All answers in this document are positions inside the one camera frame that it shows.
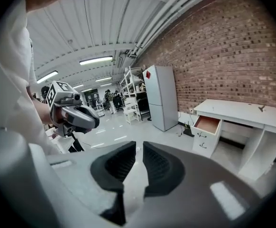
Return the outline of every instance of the brick wall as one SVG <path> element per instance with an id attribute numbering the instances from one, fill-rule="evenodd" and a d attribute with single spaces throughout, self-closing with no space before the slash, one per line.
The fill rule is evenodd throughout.
<path id="1" fill-rule="evenodd" d="M 178 110 L 205 99 L 276 107 L 276 24 L 258 0 L 204 0 L 135 63 L 173 66 Z"/>

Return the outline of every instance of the drawer handle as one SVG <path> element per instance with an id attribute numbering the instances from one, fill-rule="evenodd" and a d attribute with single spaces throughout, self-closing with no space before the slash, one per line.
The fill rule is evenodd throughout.
<path id="1" fill-rule="evenodd" d="M 206 136 L 202 136 L 201 133 L 198 133 L 197 135 L 199 136 L 199 138 L 200 137 L 206 138 Z"/>
<path id="2" fill-rule="evenodd" d="M 206 149 L 206 147 L 204 147 L 204 143 L 200 144 L 199 146 Z"/>

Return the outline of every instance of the ceiling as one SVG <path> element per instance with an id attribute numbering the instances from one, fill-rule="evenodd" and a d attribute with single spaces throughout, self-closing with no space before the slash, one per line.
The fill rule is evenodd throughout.
<path id="1" fill-rule="evenodd" d="M 134 60 L 125 53 L 133 52 L 163 8 L 170 3 L 175 6 L 177 2 L 59 0 L 30 13 L 28 30 L 33 41 L 36 78 L 58 71 L 58 75 L 38 84 L 35 90 L 40 92 L 41 87 L 50 85 L 52 80 L 67 82 L 71 86 L 84 84 L 78 88 L 80 91 L 119 82 L 124 67 L 130 66 Z M 114 60 L 85 66 L 79 64 L 81 60 L 103 56 L 113 56 Z M 123 58 L 120 68 L 117 67 L 119 56 Z M 108 76 L 112 77 L 111 81 L 95 82 Z"/>

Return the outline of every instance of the white floor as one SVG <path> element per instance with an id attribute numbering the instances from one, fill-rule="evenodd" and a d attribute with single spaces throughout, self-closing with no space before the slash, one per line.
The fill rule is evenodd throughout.
<path id="1" fill-rule="evenodd" d="M 184 127 L 177 125 L 172 129 L 162 132 L 147 121 L 148 116 L 143 121 L 132 121 L 131 125 L 125 121 L 123 111 L 111 115 L 105 111 L 106 115 L 100 118 L 100 125 L 97 129 L 83 135 L 76 133 L 76 136 L 86 151 L 93 151 L 94 148 L 105 148 L 108 145 L 123 141 L 136 141 L 137 154 L 136 163 L 124 181 L 125 193 L 124 203 L 127 219 L 143 203 L 144 188 L 148 185 L 146 168 L 142 162 L 144 141 L 151 141 L 165 144 L 177 149 L 192 152 L 193 138 L 181 135 Z M 238 176 L 241 150 L 219 142 L 212 159 Z M 257 181 L 248 180 L 238 176 L 253 188 L 260 197 L 264 197 L 276 188 L 276 163 L 273 164 L 267 174 Z"/>

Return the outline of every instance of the refrigerator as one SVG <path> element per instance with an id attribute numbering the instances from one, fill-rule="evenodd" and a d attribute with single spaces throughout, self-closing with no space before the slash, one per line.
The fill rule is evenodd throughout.
<path id="1" fill-rule="evenodd" d="M 166 131 L 178 124 L 178 107 L 173 68 L 151 66 L 143 72 L 153 125 Z"/>

